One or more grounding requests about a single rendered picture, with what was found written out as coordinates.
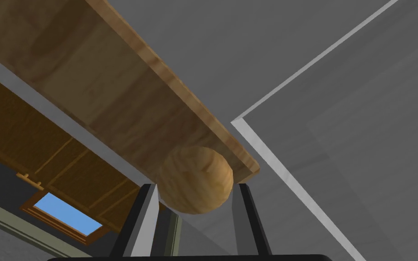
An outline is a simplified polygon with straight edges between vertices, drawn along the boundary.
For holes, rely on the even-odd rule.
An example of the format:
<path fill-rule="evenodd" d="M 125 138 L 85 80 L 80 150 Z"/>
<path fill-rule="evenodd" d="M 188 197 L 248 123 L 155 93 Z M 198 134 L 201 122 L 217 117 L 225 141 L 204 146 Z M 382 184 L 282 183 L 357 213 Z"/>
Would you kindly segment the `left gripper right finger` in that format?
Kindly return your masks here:
<path fill-rule="evenodd" d="M 272 254 L 247 184 L 233 187 L 232 216 L 238 255 Z"/>

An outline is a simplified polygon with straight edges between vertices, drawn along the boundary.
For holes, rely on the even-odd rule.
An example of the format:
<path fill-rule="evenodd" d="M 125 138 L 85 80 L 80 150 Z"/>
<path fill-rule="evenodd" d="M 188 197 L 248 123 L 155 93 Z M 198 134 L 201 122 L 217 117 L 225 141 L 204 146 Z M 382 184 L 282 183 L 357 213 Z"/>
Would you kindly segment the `dark wooden door with window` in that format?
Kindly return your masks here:
<path fill-rule="evenodd" d="M 20 209 L 89 245 L 119 232 L 138 186 L 0 83 L 0 162 L 29 174 L 44 190 Z M 98 222 L 82 232 L 39 206 L 49 194 Z"/>

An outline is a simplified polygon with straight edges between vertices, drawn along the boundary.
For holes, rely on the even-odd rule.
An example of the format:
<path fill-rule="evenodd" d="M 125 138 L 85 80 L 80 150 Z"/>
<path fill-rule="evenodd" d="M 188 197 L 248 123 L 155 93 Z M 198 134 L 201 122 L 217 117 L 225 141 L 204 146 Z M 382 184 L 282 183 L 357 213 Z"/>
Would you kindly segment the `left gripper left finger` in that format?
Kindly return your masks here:
<path fill-rule="evenodd" d="M 155 184 L 144 184 L 119 232 L 110 257 L 150 256 L 159 213 Z"/>

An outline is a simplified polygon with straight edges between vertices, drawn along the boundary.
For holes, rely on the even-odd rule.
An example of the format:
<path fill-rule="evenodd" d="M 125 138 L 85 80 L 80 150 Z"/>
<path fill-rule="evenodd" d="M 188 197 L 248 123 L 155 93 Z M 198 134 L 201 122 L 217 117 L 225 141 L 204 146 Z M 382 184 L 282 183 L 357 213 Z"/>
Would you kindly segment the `round wooden door knob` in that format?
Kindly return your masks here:
<path fill-rule="evenodd" d="M 233 170 L 213 149 L 182 147 L 166 157 L 156 183 L 168 207 L 181 213 L 201 215 L 226 202 L 233 188 Z"/>

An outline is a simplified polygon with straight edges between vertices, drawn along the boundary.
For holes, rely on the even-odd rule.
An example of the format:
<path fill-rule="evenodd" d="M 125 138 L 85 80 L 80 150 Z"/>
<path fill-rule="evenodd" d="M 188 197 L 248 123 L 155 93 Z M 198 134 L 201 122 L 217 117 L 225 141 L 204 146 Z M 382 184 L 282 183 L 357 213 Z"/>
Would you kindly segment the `light wooden door leaf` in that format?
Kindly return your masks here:
<path fill-rule="evenodd" d="M 0 0 L 0 63 L 150 180 L 186 146 L 260 170 L 107 0 Z"/>

